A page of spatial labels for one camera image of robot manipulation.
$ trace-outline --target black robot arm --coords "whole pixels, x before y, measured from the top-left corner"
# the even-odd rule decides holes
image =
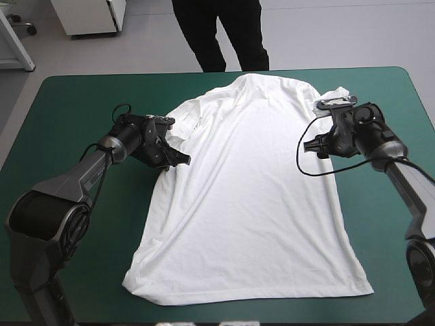
[[[406,258],[426,314],[435,305],[435,184],[407,158],[405,144],[387,126],[377,105],[355,106],[357,98],[348,96],[317,103],[328,111],[333,125],[326,134],[304,143],[305,151],[319,158],[336,155],[350,158],[362,154],[372,167],[384,172],[406,203],[413,220],[406,232]],[[435,316],[430,318],[435,325]]]
[[[34,325],[72,326],[75,320],[57,272],[71,259],[88,229],[95,202],[89,191],[112,164],[128,156],[154,168],[189,164],[166,131],[173,118],[122,114],[95,144],[97,150],[65,174],[35,185],[14,205],[5,228],[11,243],[11,275]]]

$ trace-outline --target gray floor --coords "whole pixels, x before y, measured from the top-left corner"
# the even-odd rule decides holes
[[[171,0],[127,1],[119,36],[75,41],[65,35],[49,0],[21,1],[11,8],[37,25],[34,37],[20,33],[37,68],[0,71],[0,166],[49,76],[200,71]],[[404,67],[435,121],[435,1],[262,0],[262,5],[271,69]],[[217,38],[227,70],[240,70],[221,26]]]

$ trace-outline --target wrinkled fabric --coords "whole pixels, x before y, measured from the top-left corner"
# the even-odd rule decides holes
[[[338,88],[324,98],[347,95]],[[161,305],[372,293],[334,176],[296,167],[318,99],[306,82],[247,74],[170,112],[168,142],[191,163],[160,174],[123,285]],[[314,123],[305,140],[330,123]],[[303,149],[300,164],[332,170]]]

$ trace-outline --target person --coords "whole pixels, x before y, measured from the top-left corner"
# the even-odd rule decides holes
[[[219,17],[243,71],[269,70],[259,0],[172,0],[175,17],[204,72],[225,71],[216,39]]]

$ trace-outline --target table surface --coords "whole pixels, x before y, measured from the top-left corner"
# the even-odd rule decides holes
[[[111,110],[164,115],[183,101],[231,83],[243,73],[50,77],[42,84],[0,172],[0,216],[38,181],[64,173],[84,148],[111,128]],[[398,67],[270,71],[309,82],[320,93],[343,86],[359,103],[382,109],[408,145],[410,159],[435,174],[435,133],[408,73]],[[362,160],[334,158],[340,168]],[[110,168],[90,229],[60,272],[78,321],[156,322],[257,320],[275,323],[402,322],[423,310],[406,266],[404,233],[411,219],[385,175],[369,166],[336,175],[352,247],[375,290],[362,297],[240,300],[164,307],[121,286],[139,246],[158,171],[129,158]],[[0,321],[29,316],[9,276],[9,240],[0,230]]]

